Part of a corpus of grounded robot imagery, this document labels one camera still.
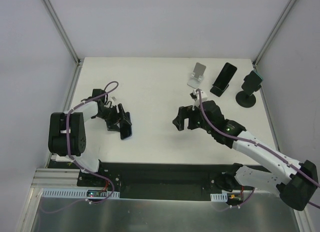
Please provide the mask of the black round phone stand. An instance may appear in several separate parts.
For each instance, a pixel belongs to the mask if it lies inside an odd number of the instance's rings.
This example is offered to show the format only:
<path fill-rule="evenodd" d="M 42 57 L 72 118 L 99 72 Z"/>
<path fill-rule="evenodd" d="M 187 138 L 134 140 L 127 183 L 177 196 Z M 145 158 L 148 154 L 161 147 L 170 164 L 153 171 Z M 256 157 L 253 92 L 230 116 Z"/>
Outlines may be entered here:
<path fill-rule="evenodd" d="M 235 98 L 238 105 L 244 108 L 253 107 L 256 103 L 255 88 L 255 83 L 246 76 L 243 80 L 241 91 L 237 93 Z"/>

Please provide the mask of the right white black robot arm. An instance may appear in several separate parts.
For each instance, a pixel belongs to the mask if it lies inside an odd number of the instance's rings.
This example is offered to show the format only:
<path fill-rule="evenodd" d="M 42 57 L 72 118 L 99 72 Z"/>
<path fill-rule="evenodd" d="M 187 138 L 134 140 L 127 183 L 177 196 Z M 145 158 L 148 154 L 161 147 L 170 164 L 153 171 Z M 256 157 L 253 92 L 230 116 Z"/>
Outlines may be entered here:
<path fill-rule="evenodd" d="M 297 211 L 303 211 L 306 205 L 319 207 L 311 202 L 320 187 L 317 167 L 311 161 L 302 163 L 262 143 L 243 125 L 226 119 L 214 101 L 180 107 L 172 123 L 182 131 L 185 120 L 189 130 L 201 128 L 218 143 L 243 153 L 265 168 L 261 171 L 234 163 L 230 170 L 214 179 L 221 190 L 232 192 L 239 186 L 248 186 L 279 196 Z"/>

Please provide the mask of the silver phone stand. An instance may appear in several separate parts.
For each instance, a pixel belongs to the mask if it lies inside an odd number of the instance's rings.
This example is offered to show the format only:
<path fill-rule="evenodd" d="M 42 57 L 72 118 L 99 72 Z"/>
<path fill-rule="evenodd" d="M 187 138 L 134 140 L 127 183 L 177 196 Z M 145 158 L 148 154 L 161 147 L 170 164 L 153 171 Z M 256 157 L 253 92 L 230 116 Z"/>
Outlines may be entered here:
<path fill-rule="evenodd" d="M 206 68 L 207 67 L 205 65 L 197 62 L 195 64 L 193 72 L 187 82 L 187 85 L 194 88 L 194 89 L 197 89 L 204 79 L 204 72 L 205 72 Z"/>

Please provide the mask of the dark blue phone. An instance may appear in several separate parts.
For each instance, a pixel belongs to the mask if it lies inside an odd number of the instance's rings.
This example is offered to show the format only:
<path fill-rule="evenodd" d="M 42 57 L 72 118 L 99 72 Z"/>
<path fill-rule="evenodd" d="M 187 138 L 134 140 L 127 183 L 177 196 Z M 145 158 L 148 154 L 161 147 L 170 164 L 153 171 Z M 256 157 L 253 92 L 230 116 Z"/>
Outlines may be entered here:
<path fill-rule="evenodd" d="M 125 140 L 132 135 L 132 125 L 131 123 L 120 123 L 120 139 Z"/>

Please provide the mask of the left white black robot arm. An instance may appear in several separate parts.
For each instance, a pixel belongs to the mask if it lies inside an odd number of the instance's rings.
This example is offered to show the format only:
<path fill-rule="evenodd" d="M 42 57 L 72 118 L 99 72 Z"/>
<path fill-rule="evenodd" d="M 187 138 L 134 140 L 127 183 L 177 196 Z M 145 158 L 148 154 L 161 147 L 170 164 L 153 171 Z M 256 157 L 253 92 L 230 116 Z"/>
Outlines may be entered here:
<path fill-rule="evenodd" d="M 106 175 L 99 170 L 100 161 L 90 155 L 87 146 L 85 122 L 96 117 L 105 122 L 108 131 L 119 132 L 122 140 L 132 135 L 131 115 L 122 104 L 107 106 L 108 95 L 102 89 L 93 89 L 92 95 L 80 106 L 68 112 L 55 112 L 50 116 L 48 149 L 52 154 L 71 159 L 87 173 L 88 180 L 99 187 Z"/>

